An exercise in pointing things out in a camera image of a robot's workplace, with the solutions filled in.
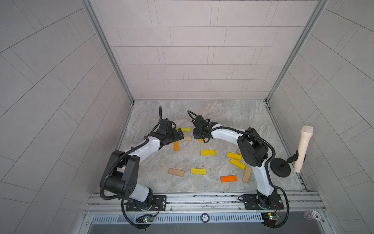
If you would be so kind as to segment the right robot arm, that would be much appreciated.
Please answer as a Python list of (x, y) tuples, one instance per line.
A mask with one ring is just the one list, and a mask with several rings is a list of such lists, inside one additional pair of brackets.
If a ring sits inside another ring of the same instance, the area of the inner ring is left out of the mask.
[(257, 181), (257, 203), (262, 209), (269, 209), (279, 201), (278, 190), (281, 187), (272, 183), (268, 164), (275, 158), (273, 146), (260, 137), (254, 128), (237, 130), (222, 126), (210, 119), (204, 119), (201, 115), (188, 111), (195, 128), (193, 134), (195, 139), (221, 139), (239, 147), (243, 160), (252, 168)]

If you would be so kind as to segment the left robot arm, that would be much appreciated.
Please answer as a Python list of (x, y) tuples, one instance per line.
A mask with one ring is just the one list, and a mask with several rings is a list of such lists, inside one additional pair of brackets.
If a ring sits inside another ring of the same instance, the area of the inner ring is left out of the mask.
[(152, 189), (137, 182), (139, 165), (163, 146), (184, 138), (182, 130), (177, 130), (169, 119), (161, 119), (157, 126), (157, 131), (145, 136), (138, 145), (125, 152), (112, 152), (99, 184), (101, 199), (124, 199), (143, 210), (152, 206)]

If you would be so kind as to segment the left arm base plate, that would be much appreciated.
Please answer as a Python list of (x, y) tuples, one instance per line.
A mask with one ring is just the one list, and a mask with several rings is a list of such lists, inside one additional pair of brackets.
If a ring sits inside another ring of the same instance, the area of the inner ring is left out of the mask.
[(148, 197), (144, 202), (133, 200), (124, 202), (124, 205), (126, 206), (126, 211), (130, 212), (165, 211), (166, 201), (166, 195), (153, 195), (152, 198)]

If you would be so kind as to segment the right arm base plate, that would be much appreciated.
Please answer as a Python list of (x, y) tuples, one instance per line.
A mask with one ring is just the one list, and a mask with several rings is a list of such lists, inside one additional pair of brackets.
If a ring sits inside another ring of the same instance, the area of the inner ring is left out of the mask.
[(259, 194), (244, 194), (238, 197), (244, 203), (246, 210), (275, 210), (284, 209), (284, 204), (279, 194), (264, 196)]

